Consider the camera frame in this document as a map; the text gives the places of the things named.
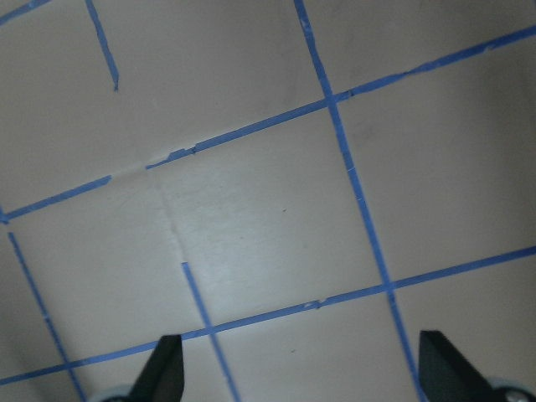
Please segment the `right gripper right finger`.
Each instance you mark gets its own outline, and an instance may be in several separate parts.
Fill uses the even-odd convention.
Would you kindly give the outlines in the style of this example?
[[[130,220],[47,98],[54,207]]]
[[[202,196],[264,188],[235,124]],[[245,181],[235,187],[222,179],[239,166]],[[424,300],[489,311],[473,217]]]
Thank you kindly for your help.
[[[502,395],[437,330],[420,332],[418,377],[430,402],[502,401]]]

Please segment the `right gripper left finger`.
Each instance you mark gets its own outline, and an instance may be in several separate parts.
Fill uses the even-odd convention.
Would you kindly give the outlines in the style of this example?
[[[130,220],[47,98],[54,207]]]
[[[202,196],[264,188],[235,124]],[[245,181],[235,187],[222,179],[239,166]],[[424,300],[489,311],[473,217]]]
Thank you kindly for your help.
[[[165,335],[147,360],[126,401],[179,402],[185,386],[180,335]]]

